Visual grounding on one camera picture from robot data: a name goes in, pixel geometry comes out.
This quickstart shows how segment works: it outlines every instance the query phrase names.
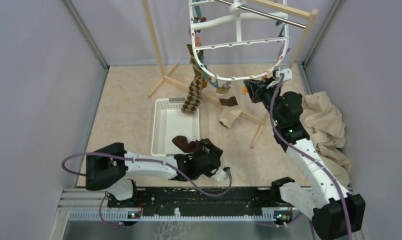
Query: beige sock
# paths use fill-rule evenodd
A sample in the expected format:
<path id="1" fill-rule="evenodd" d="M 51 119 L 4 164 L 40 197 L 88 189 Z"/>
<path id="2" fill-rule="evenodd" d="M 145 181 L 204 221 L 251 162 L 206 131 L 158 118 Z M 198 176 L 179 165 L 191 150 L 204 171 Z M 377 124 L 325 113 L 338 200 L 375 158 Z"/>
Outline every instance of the beige sock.
<path id="1" fill-rule="evenodd" d="M 235 93 L 230 87 L 219 87 L 216 89 L 216 96 L 220 101 L 223 110 L 218 117 L 219 123 L 226 127 L 231 128 L 234 121 L 241 114 L 241 107 L 238 105 Z"/>

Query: brown sock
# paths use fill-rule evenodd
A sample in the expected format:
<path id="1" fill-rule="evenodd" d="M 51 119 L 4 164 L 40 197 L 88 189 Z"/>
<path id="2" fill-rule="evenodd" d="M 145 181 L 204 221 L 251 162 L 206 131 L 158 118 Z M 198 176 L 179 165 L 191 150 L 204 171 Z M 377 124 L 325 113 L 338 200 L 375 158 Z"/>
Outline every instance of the brown sock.
<path id="1" fill-rule="evenodd" d="M 218 122 L 226 128 L 231 128 L 232 123 L 241 114 L 241 107 L 238 105 L 235 93 L 230 87 L 219 87 L 216 89 L 216 96 L 220 101 L 223 110 L 218 117 Z"/>
<path id="2" fill-rule="evenodd" d="M 175 136 L 172 140 L 173 144 L 178 147 L 184 153 L 195 153 L 197 149 L 202 149 L 200 141 L 191 141 L 188 143 L 186 136 Z"/>

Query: wooden drying rack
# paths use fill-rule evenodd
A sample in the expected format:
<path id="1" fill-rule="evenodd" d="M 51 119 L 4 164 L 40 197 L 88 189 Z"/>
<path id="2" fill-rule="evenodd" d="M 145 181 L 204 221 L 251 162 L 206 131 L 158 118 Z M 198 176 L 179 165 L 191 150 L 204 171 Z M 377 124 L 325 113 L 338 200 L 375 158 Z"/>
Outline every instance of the wooden drying rack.
<path id="1" fill-rule="evenodd" d="M 299 18 L 302 18 L 302 19 L 305 19 L 308 21 L 307 24 L 305 25 L 301 38 L 299 39 L 298 44 L 295 48 L 295 51 L 292 55 L 292 58 L 289 62 L 289 68 L 291 68 L 295 63 L 297 56 L 301 51 L 301 48 L 303 47 L 303 44 L 306 40 L 307 35 L 309 34 L 310 29 L 312 28 L 313 22 L 316 18 L 316 15 L 318 14 L 318 11 L 316 9 L 314 9 L 310 13 L 310 12 L 302 11 L 302 10 L 299 10 L 299 9 L 296 9 L 296 8 L 293 8 L 290 6 L 282 5 L 282 4 L 279 4 L 279 3 L 276 3 L 273 1 L 269 1 L 269 0 L 247 0 L 247 1 L 267 7 L 267 8 L 274 9 L 279 12 L 283 12 L 283 13 L 286 13 L 286 14 L 289 14 L 292 16 L 296 16 L 296 17 L 299 17 Z M 153 18 L 151 16 L 151 11 L 150 11 L 150 6 L 148 4 L 148 0 L 141 0 L 141 2 L 142 2 L 142 6 L 143 6 L 143 11 L 145 14 L 145 21 L 146 21 L 146 24 L 148 26 L 148 30 L 149 30 L 149 33 L 151 36 L 152 47 L 154 48 L 158 68 L 161 73 L 161 79 L 158 81 L 158 83 L 155 85 L 155 87 L 148 93 L 148 97 L 151 98 L 156 93 L 156 91 L 163 85 L 163 83 L 168 83 L 170 85 L 175 86 L 176 88 L 178 88 L 180 90 L 188 91 L 187 84 L 170 77 L 170 75 L 172 75 L 172 73 L 179 67 L 178 63 L 175 63 L 171 67 L 170 70 L 165 72 L 162 56 L 160 53 L 159 43 L 157 41 L 156 31 L 154 30 L 154 23 L 153 23 Z M 218 107 L 222 107 L 219 100 L 215 96 L 210 96 L 208 94 L 202 94 L 202 98 L 209 103 L 212 103 Z M 244 119 L 247 119 L 248 121 L 251 121 L 251 122 L 259 125 L 259 129 L 258 129 L 254 139 L 251 142 L 251 148 L 254 148 L 254 146 L 256 145 L 257 141 L 259 140 L 260 136 L 263 133 L 265 125 L 269 121 L 269 114 L 267 113 L 263 118 L 260 118 L 258 116 L 255 116 L 251 113 L 248 113 L 248 112 L 242 110 L 239 117 L 242 117 Z"/>

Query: sock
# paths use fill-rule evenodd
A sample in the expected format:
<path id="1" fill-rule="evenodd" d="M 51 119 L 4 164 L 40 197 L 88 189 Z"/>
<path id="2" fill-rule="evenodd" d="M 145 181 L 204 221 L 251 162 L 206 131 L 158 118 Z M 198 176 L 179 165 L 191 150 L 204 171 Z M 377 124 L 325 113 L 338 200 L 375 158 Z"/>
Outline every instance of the sock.
<path id="1" fill-rule="evenodd" d="M 176 147 L 178 147 L 180 150 L 182 150 L 182 152 L 186 154 L 195 153 L 197 149 L 203 148 L 200 141 L 198 140 L 188 143 L 188 139 L 186 136 L 175 136 L 171 141 Z"/>
<path id="2" fill-rule="evenodd" d="M 241 114 L 241 107 L 238 105 L 235 93 L 230 87 L 218 87 L 216 89 L 216 96 L 220 101 L 223 110 L 218 117 L 218 122 L 226 128 L 231 128 L 234 121 Z"/>
<path id="3" fill-rule="evenodd" d="M 201 96 L 203 91 L 203 70 L 201 68 L 197 68 L 197 61 L 195 60 L 194 53 L 192 51 L 192 45 L 188 44 L 187 48 L 190 54 L 190 62 L 192 63 L 192 68 L 195 77 L 193 78 L 192 82 L 189 84 L 188 87 L 188 95 L 183 103 L 181 108 L 182 113 L 187 115 L 193 115 L 197 112 L 198 107 L 201 105 Z M 204 51 L 200 50 L 198 52 L 198 58 L 201 59 L 203 56 Z"/>

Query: cable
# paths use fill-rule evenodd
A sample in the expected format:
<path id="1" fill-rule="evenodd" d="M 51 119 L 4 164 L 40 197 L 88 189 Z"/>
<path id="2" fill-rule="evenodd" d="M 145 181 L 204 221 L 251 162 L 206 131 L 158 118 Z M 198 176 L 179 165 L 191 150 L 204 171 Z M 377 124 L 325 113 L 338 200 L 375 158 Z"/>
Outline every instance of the cable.
<path id="1" fill-rule="evenodd" d="M 277 84 L 276 88 L 274 89 L 273 96 L 271 98 L 271 103 L 270 103 L 271 107 L 273 107 L 275 105 L 275 100 L 276 100 L 276 97 L 278 96 L 279 89 L 281 89 L 281 85 L 282 85 L 282 82 L 284 80 L 284 77 L 285 77 L 285 75 L 283 73 L 281 73 L 279 83 Z M 321 168 L 326 173 L 326 175 L 330 178 L 330 180 L 332 181 L 333 185 L 335 186 L 336 190 L 338 191 L 339 197 L 341 198 L 342 209 L 344 211 L 344 216 L 345 216 L 345 224 L 346 224 L 346 227 L 347 227 L 348 240 L 353 240 L 353 233 L 352 233 L 352 230 L 351 230 L 350 217 L 349 217 L 348 210 L 347 210 L 347 203 L 346 203 L 346 201 L 344 199 L 344 194 L 343 194 L 343 191 L 341 190 L 340 185 L 338 184 L 338 181 L 335 179 L 335 177 L 332 175 L 332 173 L 330 173 L 328 171 L 328 169 L 324 168 L 324 166 L 320 162 L 316 161 L 313 157 L 311 157 L 307 153 L 301 151 L 300 149 L 296 148 L 291 143 L 289 143 L 287 140 L 285 140 L 285 138 L 276 129 L 275 121 L 273 120 L 273 110 L 271 110 L 269 112 L 270 112 L 271 127 L 273 128 L 273 132 L 277 135 L 277 137 L 283 143 L 288 145 L 288 147 L 292 148 L 297 153 L 299 153 L 299 154 L 303 155 L 304 157 L 308 158 L 310 161 L 316 163 L 316 165 L 319 166 L 319 168 Z"/>
<path id="2" fill-rule="evenodd" d="M 109 227 L 111 227 L 111 228 L 115 228 L 115 229 L 124 227 L 124 225 L 122 225 L 122 224 L 111 224 L 111 223 L 108 223 L 108 222 L 104 219 L 102 209 L 103 209 L 104 201 L 105 201 L 106 199 L 107 199 L 107 193 L 105 193 L 105 196 L 102 198 L 101 203 L 99 204 L 99 208 L 98 208 L 98 215 L 99 215 L 99 218 L 101 219 L 101 222 L 104 223 L 105 225 L 107 225 L 107 226 L 109 226 Z"/>
<path id="3" fill-rule="evenodd" d="M 316 240 L 316 233 L 315 233 L 315 228 L 313 227 L 313 223 L 310 220 L 310 230 L 311 230 L 311 235 L 313 236 L 313 240 Z"/>
<path id="4" fill-rule="evenodd" d="M 97 157 L 105 157 L 105 158 L 112 158 L 112 159 L 117 159 L 117 160 L 123 160 L 123 161 L 135 161 L 135 162 L 149 162 L 149 163 L 157 163 L 157 164 L 161 164 L 161 165 L 166 165 L 167 167 L 175 170 L 176 172 L 178 172 L 180 175 L 182 175 L 182 177 L 184 177 L 188 182 L 190 182 L 193 187 L 198 190 L 200 193 L 207 195 L 209 197 L 221 197 L 225 194 L 227 194 L 229 192 L 229 190 L 231 190 L 231 186 L 232 186 L 232 175 L 230 170 L 226 171 L 227 175 L 229 176 L 229 186 L 227 186 L 227 188 L 218 194 L 212 194 L 209 192 L 206 192 L 204 190 L 202 190 L 194 181 L 192 181 L 184 172 L 182 172 L 181 170 L 179 170 L 177 167 L 171 165 L 168 162 L 165 161 L 161 161 L 161 160 L 155 160 L 155 159 L 145 159 L 145 158 L 129 158 L 129 157 L 123 157 L 123 156 L 116 156 L 116 155 L 111 155 L 111 154 L 107 154 L 107 153 L 102 153 L 102 152 L 79 152 L 79 153 L 75 153 L 72 154 L 66 158 L 64 158 L 64 160 L 62 160 L 61 162 L 61 167 L 62 169 L 64 169 L 66 172 L 71 173 L 71 174 L 75 174 L 75 175 L 79 175 L 79 176 L 86 176 L 86 174 L 84 173 L 80 173 L 80 172 L 76 172 L 76 171 L 72 171 L 70 169 L 68 169 L 66 167 L 66 162 L 70 159 L 76 158 L 76 157 L 82 157 L 82 156 L 97 156 Z"/>

